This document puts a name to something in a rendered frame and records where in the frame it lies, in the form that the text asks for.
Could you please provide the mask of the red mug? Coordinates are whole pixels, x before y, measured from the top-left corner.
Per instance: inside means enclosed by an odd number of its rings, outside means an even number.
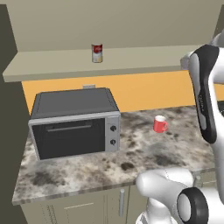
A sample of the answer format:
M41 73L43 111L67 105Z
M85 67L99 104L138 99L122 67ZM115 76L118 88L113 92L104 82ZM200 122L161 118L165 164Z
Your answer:
M154 118L154 126L153 129L157 133L163 133L168 130L168 122L166 118L162 115L157 115Z

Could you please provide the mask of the narrow beige base cabinet door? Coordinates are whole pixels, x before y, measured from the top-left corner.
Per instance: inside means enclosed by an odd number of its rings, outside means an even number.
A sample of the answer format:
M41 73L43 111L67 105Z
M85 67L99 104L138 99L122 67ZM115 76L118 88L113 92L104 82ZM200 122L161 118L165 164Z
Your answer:
M142 196L135 185L129 189L127 224L136 224L138 216L145 210L147 198Z

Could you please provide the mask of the open beige wall cabinet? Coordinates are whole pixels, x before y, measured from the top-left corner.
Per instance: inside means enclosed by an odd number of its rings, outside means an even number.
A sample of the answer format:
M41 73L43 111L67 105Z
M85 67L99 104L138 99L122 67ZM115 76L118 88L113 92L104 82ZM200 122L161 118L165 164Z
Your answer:
M0 0L17 53L7 82L178 71L224 28L224 0ZM102 44L102 63L92 61Z

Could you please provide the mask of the grey toaster oven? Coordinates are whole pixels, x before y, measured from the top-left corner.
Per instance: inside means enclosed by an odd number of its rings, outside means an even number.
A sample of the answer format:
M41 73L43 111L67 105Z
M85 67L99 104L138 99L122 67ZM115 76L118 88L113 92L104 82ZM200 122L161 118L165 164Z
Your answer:
M106 87L42 92L28 122L37 158L118 151L121 113Z

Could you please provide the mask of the red and white food can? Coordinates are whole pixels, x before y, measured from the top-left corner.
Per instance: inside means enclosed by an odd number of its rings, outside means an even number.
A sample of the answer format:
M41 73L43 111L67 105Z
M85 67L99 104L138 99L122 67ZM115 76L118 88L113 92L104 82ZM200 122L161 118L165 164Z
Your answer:
M92 44L92 61L102 63L102 44Z

